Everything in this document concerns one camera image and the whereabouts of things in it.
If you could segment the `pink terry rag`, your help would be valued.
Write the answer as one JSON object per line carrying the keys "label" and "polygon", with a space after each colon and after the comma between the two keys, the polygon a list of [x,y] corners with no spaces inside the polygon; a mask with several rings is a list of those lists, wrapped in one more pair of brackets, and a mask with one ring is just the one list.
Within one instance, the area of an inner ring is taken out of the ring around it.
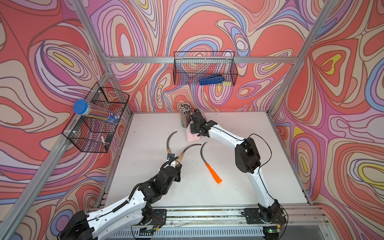
{"label": "pink terry rag", "polygon": [[198,136],[198,134],[192,134],[191,132],[191,124],[188,125],[186,128],[186,142],[195,142],[200,140],[201,137]]}

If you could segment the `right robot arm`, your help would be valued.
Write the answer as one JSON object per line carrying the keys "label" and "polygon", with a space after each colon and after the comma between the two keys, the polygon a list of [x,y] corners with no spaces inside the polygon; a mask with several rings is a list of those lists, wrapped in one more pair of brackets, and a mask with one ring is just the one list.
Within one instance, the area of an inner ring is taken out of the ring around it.
{"label": "right robot arm", "polygon": [[206,120],[200,110],[193,111],[191,120],[191,133],[212,138],[234,150],[236,167],[248,176],[257,194],[261,219],[266,223],[271,222],[281,206],[265,183],[261,155],[254,139],[237,136],[222,128],[217,122]]}

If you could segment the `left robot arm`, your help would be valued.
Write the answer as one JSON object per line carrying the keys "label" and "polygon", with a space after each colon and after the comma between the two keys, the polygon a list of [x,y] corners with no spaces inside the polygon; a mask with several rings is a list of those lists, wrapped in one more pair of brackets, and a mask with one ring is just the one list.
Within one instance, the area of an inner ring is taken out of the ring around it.
{"label": "left robot arm", "polygon": [[161,228],[166,222],[165,214],[156,213],[152,204],[169,192],[174,181],[181,180],[181,169],[179,161],[168,161],[154,177],[137,184],[128,197],[89,214],[77,212],[58,233],[57,239],[105,240],[131,226]]}

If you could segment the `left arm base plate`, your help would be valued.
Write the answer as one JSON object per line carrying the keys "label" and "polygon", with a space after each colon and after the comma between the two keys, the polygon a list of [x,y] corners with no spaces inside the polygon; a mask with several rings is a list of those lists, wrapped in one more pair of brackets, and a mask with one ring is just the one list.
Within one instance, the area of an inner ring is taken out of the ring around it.
{"label": "left arm base plate", "polygon": [[167,221],[166,209],[144,209],[142,210],[143,219],[137,224],[138,226],[153,225],[161,227]]}

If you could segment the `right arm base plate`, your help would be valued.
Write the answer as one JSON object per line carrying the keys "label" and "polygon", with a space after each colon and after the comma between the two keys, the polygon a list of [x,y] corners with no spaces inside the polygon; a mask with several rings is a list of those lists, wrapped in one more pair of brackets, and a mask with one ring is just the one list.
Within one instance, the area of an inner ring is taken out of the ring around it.
{"label": "right arm base plate", "polygon": [[245,208],[241,215],[246,218],[247,224],[285,225],[287,218],[281,208],[269,213],[259,208]]}

